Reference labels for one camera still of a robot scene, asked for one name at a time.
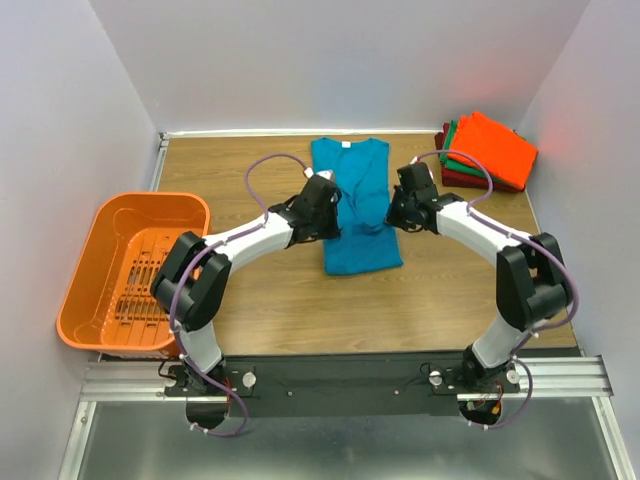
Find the blue t shirt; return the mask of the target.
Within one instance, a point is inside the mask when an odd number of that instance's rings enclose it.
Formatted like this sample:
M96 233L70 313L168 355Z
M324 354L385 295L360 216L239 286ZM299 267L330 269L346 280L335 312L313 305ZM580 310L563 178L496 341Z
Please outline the blue t shirt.
M323 244L325 271L331 276L403 265L396 231L385 223L389 154L390 145L376 138L347 142L323 137L311 142L314 171L333 171L342 194L337 205L340 236Z

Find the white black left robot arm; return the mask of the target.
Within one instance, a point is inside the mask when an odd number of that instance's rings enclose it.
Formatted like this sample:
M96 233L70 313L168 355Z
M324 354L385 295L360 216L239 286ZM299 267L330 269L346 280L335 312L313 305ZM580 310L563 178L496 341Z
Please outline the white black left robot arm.
M262 216L221 234L178 237L162 263L151 295L168 314L187 382L201 395L224 385L224 360L213 320L232 274L249 263L294 245L337 238L341 192L333 172L311 173L301 192Z

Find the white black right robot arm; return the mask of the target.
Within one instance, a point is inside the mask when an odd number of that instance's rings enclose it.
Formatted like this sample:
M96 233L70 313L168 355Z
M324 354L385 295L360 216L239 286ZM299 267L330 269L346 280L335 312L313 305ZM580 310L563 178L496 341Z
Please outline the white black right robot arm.
M554 316L578 306L577 287L554 236L510 228L456 194L439 193L422 162L401 167L397 174L387 224L453 239L495 268L496 317L464 350L459 370L467 389L483 391L534 334L553 327Z

